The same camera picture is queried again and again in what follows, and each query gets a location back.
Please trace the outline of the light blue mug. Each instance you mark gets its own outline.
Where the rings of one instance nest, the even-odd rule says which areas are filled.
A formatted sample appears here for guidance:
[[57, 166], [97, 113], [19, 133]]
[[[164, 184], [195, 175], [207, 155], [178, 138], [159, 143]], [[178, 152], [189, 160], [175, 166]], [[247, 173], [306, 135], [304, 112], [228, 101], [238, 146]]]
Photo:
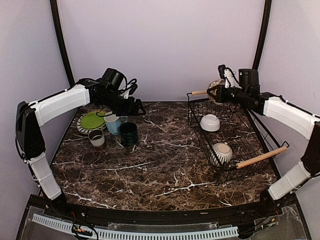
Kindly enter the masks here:
[[119, 116], [116, 116], [112, 112], [108, 112], [106, 116], [103, 118], [106, 124], [107, 130], [113, 135], [120, 134], [120, 125], [122, 124], [122, 120]]

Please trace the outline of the white ceramic bowl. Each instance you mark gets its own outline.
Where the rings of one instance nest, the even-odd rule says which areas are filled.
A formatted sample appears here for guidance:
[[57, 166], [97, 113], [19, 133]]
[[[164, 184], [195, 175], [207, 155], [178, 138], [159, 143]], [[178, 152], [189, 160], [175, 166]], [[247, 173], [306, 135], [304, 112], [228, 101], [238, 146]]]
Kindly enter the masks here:
[[220, 129], [220, 120], [213, 114], [207, 114], [201, 118], [200, 126], [207, 132], [216, 132]]

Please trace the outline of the striped ceramic bowl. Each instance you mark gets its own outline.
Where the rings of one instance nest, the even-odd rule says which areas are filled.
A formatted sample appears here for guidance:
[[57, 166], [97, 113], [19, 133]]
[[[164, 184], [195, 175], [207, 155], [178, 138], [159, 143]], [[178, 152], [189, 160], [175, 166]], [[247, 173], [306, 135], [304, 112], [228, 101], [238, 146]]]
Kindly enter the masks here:
[[216, 167], [222, 167], [230, 162], [232, 156], [233, 151], [231, 147], [225, 142], [219, 142], [213, 145], [210, 151], [209, 162]]

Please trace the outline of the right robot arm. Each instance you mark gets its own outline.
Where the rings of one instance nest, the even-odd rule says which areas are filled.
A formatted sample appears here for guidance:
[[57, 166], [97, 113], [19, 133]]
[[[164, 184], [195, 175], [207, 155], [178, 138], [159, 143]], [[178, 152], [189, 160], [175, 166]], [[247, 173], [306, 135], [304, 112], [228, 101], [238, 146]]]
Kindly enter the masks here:
[[255, 113], [279, 121], [295, 130], [308, 145], [300, 161], [267, 190], [269, 197], [255, 205], [255, 213], [266, 217], [275, 208], [274, 201], [281, 199], [297, 189], [310, 178], [320, 173], [320, 117], [308, 113], [281, 96], [269, 92], [260, 92], [259, 85], [244, 88], [219, 84], [207, 90], [217, 103], [235, 103]]

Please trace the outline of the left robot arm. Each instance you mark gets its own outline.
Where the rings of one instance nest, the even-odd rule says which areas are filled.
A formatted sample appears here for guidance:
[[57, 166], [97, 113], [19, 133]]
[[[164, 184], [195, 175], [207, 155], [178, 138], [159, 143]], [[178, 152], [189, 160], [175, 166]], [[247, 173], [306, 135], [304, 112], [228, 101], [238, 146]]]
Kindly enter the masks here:
[[31, 103], [22, 101], [17, 106], [16, 150], [28, 164], [43, 194], [53, 201], [50, 208], [60, 218], [67, 218], [71, 208], [61, 199], [64, 193], [47, 161], [41, 127], [60, 115], [88, 104], [106, 106], [116, 116], [145, 115], [141, 100], [132, 96], [138, 87], [137, 80], [131, 80], [128, 87], [120, 89], [122, 81], [123, 77], [82, 78], [73, 87]]

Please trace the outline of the dark green cup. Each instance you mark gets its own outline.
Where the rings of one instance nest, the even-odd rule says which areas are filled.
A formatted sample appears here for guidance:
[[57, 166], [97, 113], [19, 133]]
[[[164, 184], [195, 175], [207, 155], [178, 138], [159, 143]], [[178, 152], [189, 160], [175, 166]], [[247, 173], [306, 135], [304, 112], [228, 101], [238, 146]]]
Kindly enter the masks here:
[[121, 144], [132, 146], [138, 142], [138, 127], [133, 122], [124, 122], [119, 127]]

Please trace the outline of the brown ceramic cup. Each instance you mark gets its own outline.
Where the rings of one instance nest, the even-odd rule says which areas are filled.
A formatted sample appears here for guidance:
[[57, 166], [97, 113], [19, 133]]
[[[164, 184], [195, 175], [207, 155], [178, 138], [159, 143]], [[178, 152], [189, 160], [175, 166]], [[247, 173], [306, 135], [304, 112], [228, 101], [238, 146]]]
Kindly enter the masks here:
[[97, 150], [103, 150], [106, 146], [104, 132], [100, 129], [91, 131], [88, 135], [90, 143]]

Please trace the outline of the beige ceramic bowl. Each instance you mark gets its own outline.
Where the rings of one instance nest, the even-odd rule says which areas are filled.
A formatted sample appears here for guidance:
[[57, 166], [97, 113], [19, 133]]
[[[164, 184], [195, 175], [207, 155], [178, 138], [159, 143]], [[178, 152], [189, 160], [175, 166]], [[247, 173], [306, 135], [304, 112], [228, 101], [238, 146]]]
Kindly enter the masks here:
[[221, 86], [221, 89], [219, 92], [216, 92], [218, 95], [218, 101], [219, 102], [214, 102], [214, 104], [216, 105], [222, 105], [224, 102], [224, 90], [225, 90], [225, 80], [224, 79], [216, 79], [214, 81], [212, 81], [209, 85], [208, 88], [212, 87], [212, 86]]

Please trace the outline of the lime green plastic plate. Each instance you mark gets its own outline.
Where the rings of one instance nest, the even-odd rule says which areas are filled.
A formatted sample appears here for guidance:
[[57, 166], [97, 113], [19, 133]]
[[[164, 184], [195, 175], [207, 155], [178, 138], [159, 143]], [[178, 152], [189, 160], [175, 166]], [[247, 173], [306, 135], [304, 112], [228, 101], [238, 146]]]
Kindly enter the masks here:
[[95, 111], [85, 114], [80, 120], [80, 126], [86, 130], [103, 128], [106, 126], [105, 120]]

